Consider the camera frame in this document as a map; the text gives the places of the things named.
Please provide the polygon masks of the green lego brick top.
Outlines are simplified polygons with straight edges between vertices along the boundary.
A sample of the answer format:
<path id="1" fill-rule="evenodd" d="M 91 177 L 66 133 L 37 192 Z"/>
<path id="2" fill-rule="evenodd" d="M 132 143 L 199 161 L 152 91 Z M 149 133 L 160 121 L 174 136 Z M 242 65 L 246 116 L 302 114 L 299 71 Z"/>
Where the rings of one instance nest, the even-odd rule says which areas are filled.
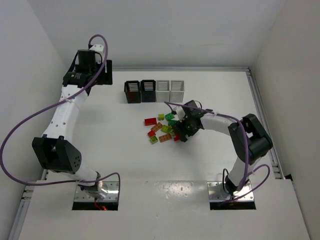
<path id="1" fill-rule="evenodd" d="M 173 120 L 173 119 L 175 118 L 175 115 L 172 114 L 172 113 L 168 113 L 168 114 L 166 114 L 164 117 L 165 117 L 165 119 L 166 119 L 167 121 L 170 121 L 170 120 Z"/>

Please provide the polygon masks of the brown lego brick lower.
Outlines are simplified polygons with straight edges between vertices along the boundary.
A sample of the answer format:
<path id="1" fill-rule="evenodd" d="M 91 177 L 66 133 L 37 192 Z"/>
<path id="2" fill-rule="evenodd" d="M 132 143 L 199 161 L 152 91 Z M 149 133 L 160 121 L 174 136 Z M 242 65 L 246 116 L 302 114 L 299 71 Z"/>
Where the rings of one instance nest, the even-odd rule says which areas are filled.
<path id="1" fill-rule="evenodd" d="M 164 134 L 164 135 L 161 135 L 161 136 L 159 136 L 159 141 L 161 142 L 161 143 L 163 143 L 163 142 L 166 142 L 166 141 L 168 141 L 168 140 L 171 140 L 172 139 L 172 135 L 170 134 L 170 133 L 167 133 L 167 134 Z"/>

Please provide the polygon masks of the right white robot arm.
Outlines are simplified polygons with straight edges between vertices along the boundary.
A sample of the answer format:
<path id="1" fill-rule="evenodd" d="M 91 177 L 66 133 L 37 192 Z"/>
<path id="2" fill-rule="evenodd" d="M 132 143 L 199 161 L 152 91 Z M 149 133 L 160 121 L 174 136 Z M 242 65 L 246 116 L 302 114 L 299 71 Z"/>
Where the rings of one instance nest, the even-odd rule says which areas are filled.
<path id="1" fill-rule="evenodd" d="M 237 158 L 232 170 L 222 178 L 222 191 L 230 197 L 244 187 L 258 161 L 273 148 L 271 137 L 252 113 L 239 120 L 198 107 L 194 100 L 183 105 L 176 104 L 172 113 L 178 117 L 173 129 L 182 142 L 199 130 L 216 131 L 230 137 Z"/>

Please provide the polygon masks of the black slotted container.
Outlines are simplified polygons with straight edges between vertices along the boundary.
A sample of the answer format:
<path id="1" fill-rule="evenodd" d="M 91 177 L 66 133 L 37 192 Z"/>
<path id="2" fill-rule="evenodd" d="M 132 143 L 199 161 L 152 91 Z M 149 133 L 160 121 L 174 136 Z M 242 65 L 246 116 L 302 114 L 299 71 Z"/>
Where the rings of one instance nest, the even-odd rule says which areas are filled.
<path id="1" fill-rule="evenodd" d="M 124 93 L 128 104 L 141 103 L 140 82 L 138 80 L 128 80 L 124 83 Z"/>
<path id="2" fill-rule="evenodd" d="M 156 102 L 156 81 L 153 79 L 144 79 L 140 82 L 141 101 L 143 103 Z"/>

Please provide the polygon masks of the red 2x3 lego brick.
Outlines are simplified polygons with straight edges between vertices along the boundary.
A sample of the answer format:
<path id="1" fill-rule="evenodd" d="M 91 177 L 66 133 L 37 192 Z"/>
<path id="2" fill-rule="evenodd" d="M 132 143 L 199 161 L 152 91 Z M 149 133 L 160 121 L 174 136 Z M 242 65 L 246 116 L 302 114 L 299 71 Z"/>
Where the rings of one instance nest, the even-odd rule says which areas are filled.
<path id="1" fill-rule="evenodd" d="M 146 118 L 144 120 L 144 125 L 145 126 L 153 126 L 157 124 L 157 119 L 155 117 L 152 118 Z"/>

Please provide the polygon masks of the red small lego brick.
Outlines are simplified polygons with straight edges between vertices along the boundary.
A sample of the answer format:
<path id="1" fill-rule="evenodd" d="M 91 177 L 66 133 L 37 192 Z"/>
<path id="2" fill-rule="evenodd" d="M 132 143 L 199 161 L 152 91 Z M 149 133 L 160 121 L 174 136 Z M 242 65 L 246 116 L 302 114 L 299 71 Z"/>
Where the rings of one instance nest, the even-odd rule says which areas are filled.
<path id="1" fill-rule="evenodd" d="M 179 141 L 180 140 L 180 137 L 178 135 L 176 135 L 173 140 L 176 142 L 176 141 Z"/>
<path id="2" fill-rule="evenodd" d="M 151 137 L 155 136 L 156 133 L 155 133 L 153 130 L 151 130 L 151 131 L 149 131 L 149 132 L 147 133 L 147 135 L 151 138 Z"/>

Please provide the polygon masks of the brown lego brick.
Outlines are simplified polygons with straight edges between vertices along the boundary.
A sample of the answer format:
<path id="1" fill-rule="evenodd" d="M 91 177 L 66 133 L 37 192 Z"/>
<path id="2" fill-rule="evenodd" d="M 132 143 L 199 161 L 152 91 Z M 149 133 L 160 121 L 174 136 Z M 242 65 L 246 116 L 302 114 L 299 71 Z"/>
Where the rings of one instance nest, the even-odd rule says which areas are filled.
<path id="1" fill-rule="evenodd" d="M 163 124 L 161 122 L 158 122 L 156 125 L 154 125 L 150 130 L 153 132 L 157 132 L 158 130 L 160 130 L 163 127 Z"/>
<path id="2" fill-rule="evenodd" d="M 171 140 L 172 139 L 172 135 L 170 134 L 170 133 L 167 133 L 167 134 L 164 134 L 164 135 L 161 135 L 161 136 L 159 136 L 159 141 L 161 142 L 161 143 L 163 143 L 163 142 L 166 142 L 166 141 L 168 141 L 168 140 Z"/>

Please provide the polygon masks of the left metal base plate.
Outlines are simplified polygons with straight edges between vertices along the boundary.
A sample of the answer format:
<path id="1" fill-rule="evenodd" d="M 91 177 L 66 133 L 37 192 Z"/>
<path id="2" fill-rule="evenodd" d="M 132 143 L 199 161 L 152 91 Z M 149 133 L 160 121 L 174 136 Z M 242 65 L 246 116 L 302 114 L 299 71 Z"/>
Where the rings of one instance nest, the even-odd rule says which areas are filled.
<path id="1" fill-rule="evenodd" d="M 78 185 L 74 194 L 75 202 L 116 202 L 119 199 L 118 181 L 101 181 L 96 186 Z"/>

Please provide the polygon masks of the white slotted container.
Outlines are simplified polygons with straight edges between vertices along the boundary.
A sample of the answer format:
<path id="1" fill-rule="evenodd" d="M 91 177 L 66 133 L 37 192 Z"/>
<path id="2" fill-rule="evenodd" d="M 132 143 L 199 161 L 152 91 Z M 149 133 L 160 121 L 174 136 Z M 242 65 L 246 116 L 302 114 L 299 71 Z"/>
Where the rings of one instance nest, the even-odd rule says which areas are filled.
<path id="1" fill-rule="evenodd" d="M 170 101 L 173 103 L 182 103 L 185 93 L 185 82 L 183 80 L 170 81 Z"/>
<path id="2" fill-rule="evenodd" d="M 170 101 L 170 81 L 169 80 L 156 80 L 156 101 L 158 103 Z"/>

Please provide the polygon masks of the lime small lego brick top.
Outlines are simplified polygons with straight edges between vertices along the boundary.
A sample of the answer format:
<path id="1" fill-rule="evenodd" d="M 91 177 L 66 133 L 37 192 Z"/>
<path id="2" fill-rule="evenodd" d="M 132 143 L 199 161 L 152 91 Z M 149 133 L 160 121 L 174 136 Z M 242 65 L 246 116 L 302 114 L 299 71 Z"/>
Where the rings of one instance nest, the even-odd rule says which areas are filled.
<path id="1" fill-rule="evenodd" d="M 164 114 L 159 114 L 158 115 L 158 120 L 159 121 L 163 121 L 165 119 L 165 115 Z"/>

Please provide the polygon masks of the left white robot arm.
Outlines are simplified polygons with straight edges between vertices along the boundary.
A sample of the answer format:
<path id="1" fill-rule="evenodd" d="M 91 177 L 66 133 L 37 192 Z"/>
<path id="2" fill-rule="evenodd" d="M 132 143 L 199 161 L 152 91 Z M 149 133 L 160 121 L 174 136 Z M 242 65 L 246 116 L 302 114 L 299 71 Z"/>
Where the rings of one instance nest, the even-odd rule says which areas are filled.
<path id="1" fill-rule="evenodd" d="M 100 44 L 77 51 L 63 77 L 60 99 L 65 103 L 56 108 L 42 137 L 35 137 L 32 141 L 32 148 L 43 169 L 77 181 L 80 189 L 95 199 L 102 199 L 106 193 L 103 182 L 99 180 L 101 175 L 88 167 L 81 152 L 73 146 L 72 137 L 80 109 L 91 91 L 85 86 L 99 69 L 102 71 L 94 84 L 112 84 L 112 61 L 104 58 L 105 47 Z"/>

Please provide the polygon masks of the metal base plate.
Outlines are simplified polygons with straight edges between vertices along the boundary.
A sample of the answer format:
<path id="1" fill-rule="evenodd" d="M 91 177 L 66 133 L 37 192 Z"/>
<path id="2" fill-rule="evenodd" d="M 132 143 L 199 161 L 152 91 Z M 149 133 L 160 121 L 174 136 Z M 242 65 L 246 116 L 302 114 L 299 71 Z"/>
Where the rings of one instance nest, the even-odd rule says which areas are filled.
<path id="1" fill-rule="evenodd" d="M 96 186 L 78 185 L 74 194 L 75 202 L 116 202 L 119 199 L 118 181 L 101 181 Z"/>
<path id="2" fill-rule="evenodd" d="M 221 181 L 208 181 L 207 187 L 210 203 L 222 203 L 233 199 L 235 199 L 236 202 L 254 201 L 254 194 L 250 181 L 240 191 L 235 191 L 233 196 L 223 190 Z"/>

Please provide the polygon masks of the lime lego brick bottom left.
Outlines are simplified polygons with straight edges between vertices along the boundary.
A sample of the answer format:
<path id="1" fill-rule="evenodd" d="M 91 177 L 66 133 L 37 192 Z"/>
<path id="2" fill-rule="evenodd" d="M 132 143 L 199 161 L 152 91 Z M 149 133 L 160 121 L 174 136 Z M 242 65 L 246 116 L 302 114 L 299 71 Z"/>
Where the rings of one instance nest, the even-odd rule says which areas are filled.
<path id="1" fill-rule="evenodd" d="M 152 136 L 152 137 L 150 138 L 150 142 L 151 142 L 152 144 L 155 144 L 155 143 L 158 142 L 158 138 L 154 135 L 154 136 Z"/>

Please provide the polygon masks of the brown lego brick upper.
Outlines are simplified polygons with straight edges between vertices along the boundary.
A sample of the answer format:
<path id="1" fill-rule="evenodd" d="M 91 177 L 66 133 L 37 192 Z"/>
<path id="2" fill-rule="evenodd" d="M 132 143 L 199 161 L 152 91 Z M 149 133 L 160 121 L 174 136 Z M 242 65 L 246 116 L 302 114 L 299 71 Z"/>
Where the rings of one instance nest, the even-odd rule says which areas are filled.
<path id="1" fill-rule="evenodd" d="M 156 125 L 154 125 L 150 130 L 153 132 L 157 132 L 158 130 L 160 130 L 163 127 L 163 124 L 161 122 L 158 122 Z"/>

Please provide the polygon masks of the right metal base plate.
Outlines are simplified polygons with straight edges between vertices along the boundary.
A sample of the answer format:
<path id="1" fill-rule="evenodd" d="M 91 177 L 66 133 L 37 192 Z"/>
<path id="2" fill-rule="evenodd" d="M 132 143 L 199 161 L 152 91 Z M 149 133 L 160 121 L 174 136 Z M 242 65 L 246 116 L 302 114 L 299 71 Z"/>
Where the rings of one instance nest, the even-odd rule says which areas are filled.
<path id="1" fill-rule="evenodd" d="M 222 203 L 233 199 L 235 199 L 236 202 L 254 201 L 254 194 L 250 181 L 240 191 L 235 191 L 233 196 L 223 190 L 221 181 L 208 181 L 207 187 L 210 203 Z"/>

